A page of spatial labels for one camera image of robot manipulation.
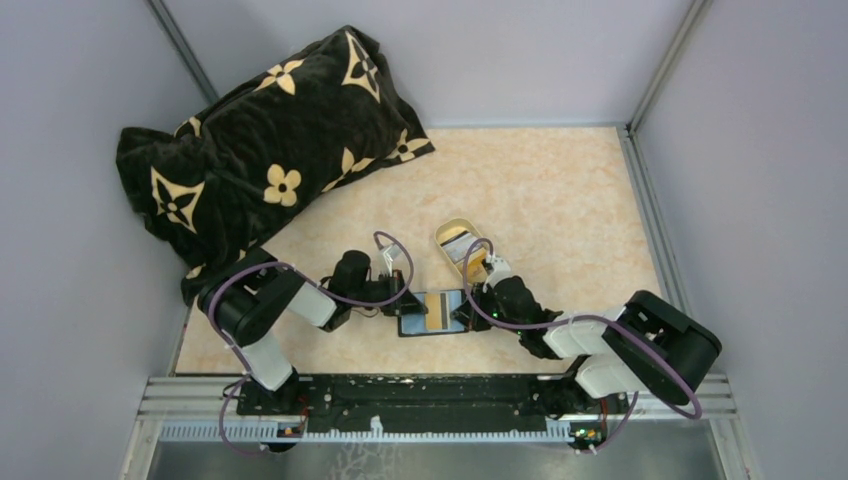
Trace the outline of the black leather card wallet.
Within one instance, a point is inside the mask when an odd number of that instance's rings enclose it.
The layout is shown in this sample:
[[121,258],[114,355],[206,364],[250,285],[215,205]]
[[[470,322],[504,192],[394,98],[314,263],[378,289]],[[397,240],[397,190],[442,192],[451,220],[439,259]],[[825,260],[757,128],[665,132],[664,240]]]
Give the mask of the black leather card wallet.
[[414,301],[407,298],[397,319],[401,338],[462,334],[468,328],[454,317],[464,304],[462,290],[412,292]]

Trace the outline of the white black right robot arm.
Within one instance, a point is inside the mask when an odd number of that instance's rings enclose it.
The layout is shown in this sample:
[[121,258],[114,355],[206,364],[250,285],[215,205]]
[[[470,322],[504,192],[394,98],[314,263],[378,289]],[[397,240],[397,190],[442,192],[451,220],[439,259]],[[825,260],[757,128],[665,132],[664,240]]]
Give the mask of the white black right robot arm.
[[723,345],[709,329],[648,290],[600,313],[543,307],[519,276],[469,287],[451,314],[471,331],[502,328],[532,355],[573,359],[569,375],[589,397],[648,392],[696,418],[695,393]]

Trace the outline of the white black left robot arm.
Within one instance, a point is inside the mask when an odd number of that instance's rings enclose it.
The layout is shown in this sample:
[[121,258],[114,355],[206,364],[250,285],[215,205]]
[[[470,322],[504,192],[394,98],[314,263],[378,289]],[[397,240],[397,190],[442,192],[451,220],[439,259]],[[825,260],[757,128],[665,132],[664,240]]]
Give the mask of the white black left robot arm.
[[428,312],[409,291],[402,271],[389,268],[375,278],[371,273],[370,256],[349,250],[332,274],[317,282],[259,248],[214,277],[198,294],[197,306],[258,391],[291,404],[298,397],[299,374],[272,332],[283,313],[332,332],[354,307],[398,318]]

